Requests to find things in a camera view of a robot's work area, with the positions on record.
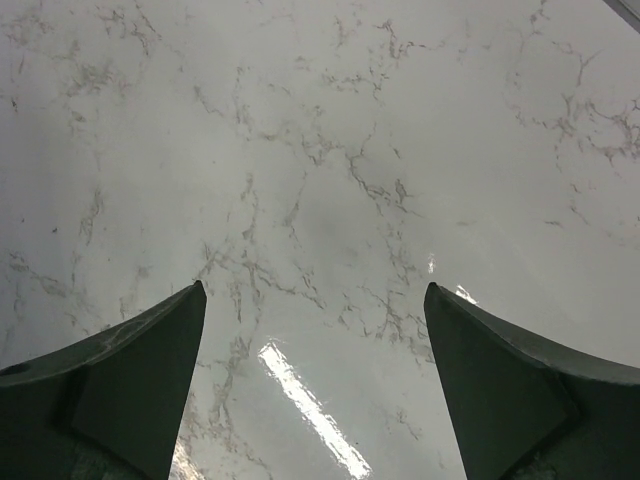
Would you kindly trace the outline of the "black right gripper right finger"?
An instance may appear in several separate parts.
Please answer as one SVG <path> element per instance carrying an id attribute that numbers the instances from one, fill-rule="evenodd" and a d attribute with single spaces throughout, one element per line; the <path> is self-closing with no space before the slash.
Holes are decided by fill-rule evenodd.
<path id="1" fill-rule="evenodd" d="M 638 368 L 511 324 L 435 282 L 424 312 L 467 478 L 638 478 Z"/>

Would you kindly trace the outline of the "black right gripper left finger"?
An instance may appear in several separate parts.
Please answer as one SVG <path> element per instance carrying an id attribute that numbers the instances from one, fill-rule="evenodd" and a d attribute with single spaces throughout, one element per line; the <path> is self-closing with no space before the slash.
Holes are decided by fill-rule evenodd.
<path id="1" fill-rule="evenodd" d="M 204 327 L 201 282 L 1 371 L 4 479 L 166 479 Z"/>

